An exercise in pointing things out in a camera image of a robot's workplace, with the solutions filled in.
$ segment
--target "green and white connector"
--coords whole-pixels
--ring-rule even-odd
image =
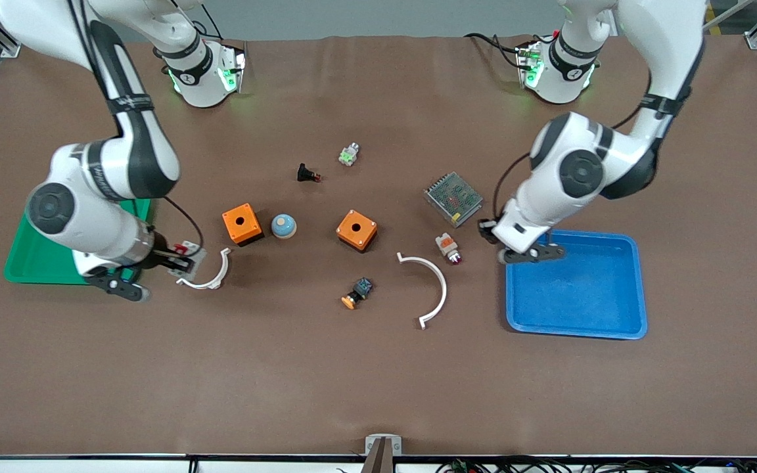
[[[358,159],[358,150],[360,149],[361,147],[358,146],[357,143],[352,143],[346,148],[343,148],[337,160],[345,166],[351,166],[352,164],[355,164],[355,160]]]

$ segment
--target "floor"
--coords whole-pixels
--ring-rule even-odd
[[[712,0],[713,14],[732,7],[735,0]],[[325,36],[408,35],[462,36],[472,31],[488,35],[545,33],[562,24],[556,2],[538,0],[208,0],[208,11],[219,18],[223,36],[247,40],[318,39]],[[204,11],[189,12],[209,25]],[[757,2],[712,29],[713,34],[740,35],[757,22]],[[138,33],[117,27],[125,41],[143,40]]]

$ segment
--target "orange block with holes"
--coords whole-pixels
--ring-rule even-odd
[[[366,252],[373,242],[379,226],[364,215],[350,210],[340,225],[337,225],[337,237],[360,252]]]
[[[223,224],[226,225],[229,238],[238,246],[249,245],[265,236],[250,204],[243,204],[243,206],[224,212]]]

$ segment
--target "light blue round object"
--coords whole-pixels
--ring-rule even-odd
[[[279,239],[291,238],[297,233],[297,222],[291,215],[279,214],[271,221],[271,231]]]

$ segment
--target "white curved handle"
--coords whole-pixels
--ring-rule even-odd
[[[399,258],[399,263],[420,263],[421,265],[428,267],[430,270],[432,270],[435,275],[440,280],[440,288],[442,289],[442,297],[440,298],[440,303],[436,305],[436,307],[433,309],[433,311],[428,312],[426,315],[423,315],[420,317],[420,327],[426,329],[426,322],[429,320],[432,320],[434,318],[434,315],[438,314],[440,309],[442,309],[442,306],[446,302],[446,296],[448,294],[448,288],[446,287],[446,278],[442,275],[440,272],[439,267],[436,267],[435,264],[433,264],[431,261],[428,261],[424,258],[418,258],[415,256],[409,256],[406,258],[402,257],[402,254],[400,252],[397,252],[396,257]]]
[[[229,254],[229,248],[224,248],[221,251],[221,269],[212,281],[207,282],[206,284],[192,284],[191,282],[186,281],[186,279],[180,278],[177,280],[177,284],[186,284],[190,288],[219,288],[223,276],[226,276],[226,269],[229,267],[229,260],[226,257],[227,254]]]

